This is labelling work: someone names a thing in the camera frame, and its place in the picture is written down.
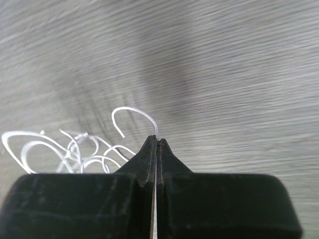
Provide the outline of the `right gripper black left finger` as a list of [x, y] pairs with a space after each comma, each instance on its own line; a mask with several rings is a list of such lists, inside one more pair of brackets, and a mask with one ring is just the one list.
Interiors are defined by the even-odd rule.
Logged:
[[112, 174], [29, 174], [0, 209], [3, 239], [150, 239], [157, 138]]

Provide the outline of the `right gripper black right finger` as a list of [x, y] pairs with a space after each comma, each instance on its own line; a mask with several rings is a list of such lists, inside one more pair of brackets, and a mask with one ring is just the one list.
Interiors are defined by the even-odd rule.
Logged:
[[160, 239], [300, 239], [303, 229], [275, 176], [195, 173], [165, 139], [157, 147]]

